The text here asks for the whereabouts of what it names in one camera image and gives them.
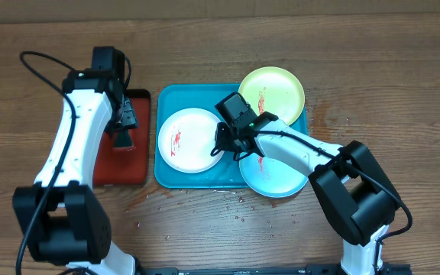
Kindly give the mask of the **green and red sponge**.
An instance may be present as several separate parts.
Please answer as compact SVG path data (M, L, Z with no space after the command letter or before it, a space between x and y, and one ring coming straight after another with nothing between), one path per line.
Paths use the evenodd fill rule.
M133 145L133 141L129 134L129 130L116 131L114 133L113 147L115 148L128 148Z

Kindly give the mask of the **white plate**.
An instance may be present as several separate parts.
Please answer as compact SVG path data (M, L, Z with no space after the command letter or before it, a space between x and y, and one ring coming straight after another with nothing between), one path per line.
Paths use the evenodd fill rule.
M157 145L163 160L183 173L200 173L222 157L212 157L215 131L220 119L202 108L185 108L173 113L160 127Z

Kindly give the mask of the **light blue plate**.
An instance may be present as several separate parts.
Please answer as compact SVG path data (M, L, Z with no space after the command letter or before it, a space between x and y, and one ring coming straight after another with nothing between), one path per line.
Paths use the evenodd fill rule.
M239 161L246 184L258 194L270 198L285 198L302 190L308 178L288 165L252 154Z

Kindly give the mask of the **yellow plate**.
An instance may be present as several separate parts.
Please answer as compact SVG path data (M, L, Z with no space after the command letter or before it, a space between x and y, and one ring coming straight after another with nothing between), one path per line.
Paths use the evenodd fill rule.
M249 73L238 92L257 115L269 112L287 125L302 114L305 93L301 82L288 70L265 66Z

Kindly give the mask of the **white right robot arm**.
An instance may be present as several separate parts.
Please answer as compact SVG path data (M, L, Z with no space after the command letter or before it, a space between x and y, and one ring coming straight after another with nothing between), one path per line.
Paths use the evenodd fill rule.
M211 154L229 151L239 161L251 154L278 160L309 179L329 224L343 240L339 270L384 274L381 252L401 208L400 195L369 149L316 140L275 115L220 122Z

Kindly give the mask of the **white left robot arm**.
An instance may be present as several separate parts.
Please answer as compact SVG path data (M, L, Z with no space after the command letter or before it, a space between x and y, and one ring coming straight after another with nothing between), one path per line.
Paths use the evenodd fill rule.
M111 223L92 191L102 135L122 117L124 83L112 70L73 70L60 88L63 114L47 162L12 206L24 234L15 263L35 261L84 274L135 274L137 260L112 241Z

